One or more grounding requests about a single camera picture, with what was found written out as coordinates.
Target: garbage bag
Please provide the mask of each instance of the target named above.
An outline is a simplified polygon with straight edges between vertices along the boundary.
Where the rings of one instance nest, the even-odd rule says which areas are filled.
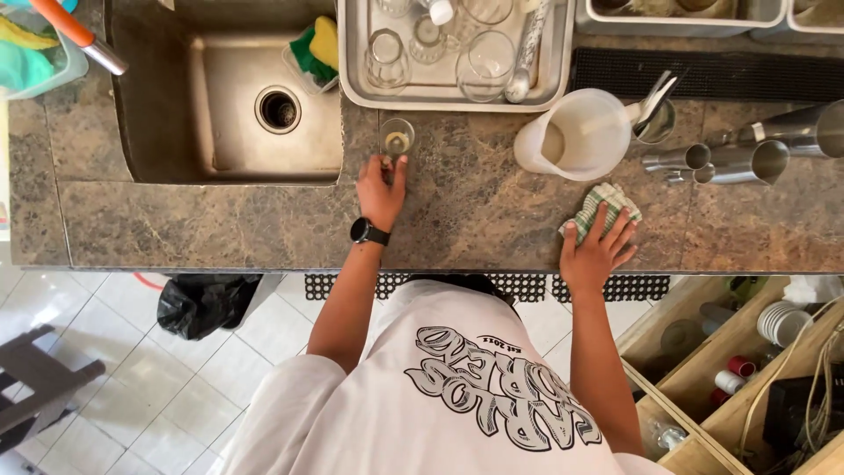
[[[219,327],[235,328],[261,278],[261,274],[179,274],[161,291],[158,323],[185,340],[202,340]]]

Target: right hand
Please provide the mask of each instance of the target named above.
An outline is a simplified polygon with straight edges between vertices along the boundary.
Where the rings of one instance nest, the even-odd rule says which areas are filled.
[[[636,246],[630,246],[619,254],[636,232],[637,223],[630,221],[630,210],[624,208],[619,213],[612,229],[602,239],[606,220],[607,202],[602,201],[598,205],[595,222],[580,246],[576,245],[577,227],[573,222],[566,223],[563,252],[560,254],[560,277],[568,285],[572,297],[589,292],[600,294],[609,273],[630,260],[636,252]]]
[[[385,161],[387,168],[381,169],[383,156],[370,156],[368,163],[360,168],[358,190],[360,200],[360,215],[368,219],[373,226],[384,232],[392,230],[399,211],[404,203],[404,183],[407,179],[408,157],[402,155],[393,167],[392,161]],[[389,175],[392,185],[387,184]]]

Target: stainless steel sink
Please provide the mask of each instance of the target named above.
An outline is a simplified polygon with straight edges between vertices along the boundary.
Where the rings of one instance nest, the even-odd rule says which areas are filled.
[[[144,183],[327,185],[343,162],[338,89],[312,96],[283,50],[331,0],[114,0],[123,149]]]

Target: metal tray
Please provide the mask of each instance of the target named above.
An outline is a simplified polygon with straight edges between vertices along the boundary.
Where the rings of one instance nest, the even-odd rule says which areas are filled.
[[[794,18],[794,0],[786,0],[786,16],[772,28],[752,30],[750,36],[770,43],[844,45],[844,27],[803,26]]]
[[[592,7],[592,0],[577,0],[577,31],[591,35],[702,36],[723,38],[754,28],[768,28],[786,16],[790,0],[747,0],[747,19],[607,16]]]
[[[370,33],[389,28],[407,45],[414,21],[424,12],[414,5],[400,19],[387,17],[375,6],[375,0],[340,0],[338,33],[340,42],[340,84],[349,99],[364,107],[402,111],[470,111],[470,112],[541,112],[551,108],[565,93],[571,61],[571,36],[574,29],[574,1],[562,0],[545,22],[535,75],[536,84],[521,104],[511,104],[502,95],[486,103],[472,102],[457,88],[454,67],[455,52],[447,53],[431,65],[419,64],[411,58],[413,78],[410,85],[396,96],[382,96],[365,79],[364,54]],[[514,7],[510,17],[495,29],[507,33],[518,50],[525,14]]]

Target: man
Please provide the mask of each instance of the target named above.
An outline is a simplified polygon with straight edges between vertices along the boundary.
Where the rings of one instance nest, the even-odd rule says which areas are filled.
[[[365,219],[353,226],[354,244],[307,354],[263,381],[223,473],[669,473],[640,457],[636,406],[603,302],[610,271],[636,251],[624,249],[636,229],[627,210],[601,238],[602,203],[577,248],[575,228],[565,230],[560,272],[574,314],[569,389],[513,308],[478,279],[405,283],[370,331],[407,162],[402,156],[382,170],[372,156],[360,171]]]

